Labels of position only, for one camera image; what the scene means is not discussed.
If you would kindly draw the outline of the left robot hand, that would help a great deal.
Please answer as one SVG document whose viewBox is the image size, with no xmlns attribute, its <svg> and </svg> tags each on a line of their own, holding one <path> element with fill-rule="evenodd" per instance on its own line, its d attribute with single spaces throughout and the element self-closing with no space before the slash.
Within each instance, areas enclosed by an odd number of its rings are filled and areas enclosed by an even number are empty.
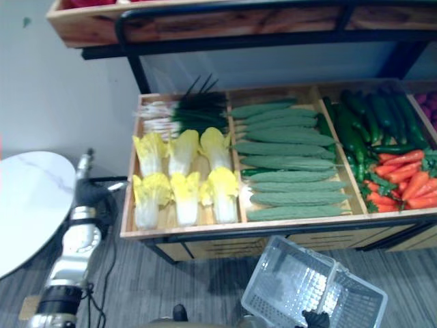
<svg viewBox="0 0 437 328">
<path fill-rule="evenodd" d="M 94 162 L 94 149 L 88 148 L 76 167 L 73 209 L 86 207 L 96 211 L 95 218 L 100 225 L 111 226 L 118 216 L 115 194 L 126 188 L 126 176 L 90 176 Z"/>
</svg>

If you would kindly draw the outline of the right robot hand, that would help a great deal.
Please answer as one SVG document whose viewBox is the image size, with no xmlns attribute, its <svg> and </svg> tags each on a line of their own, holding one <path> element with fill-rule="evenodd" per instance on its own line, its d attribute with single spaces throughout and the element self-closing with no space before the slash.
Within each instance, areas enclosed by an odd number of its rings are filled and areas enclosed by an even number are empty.
<svg viewBox="0 0 437 328">
<path fill-rule="evenodd" d="M 330 318 L 326 312 L 317 313 L 314 310 L 302 311 L 302 315 L 307 323 L 307 328 L 329 328 Z"/>
</svg>

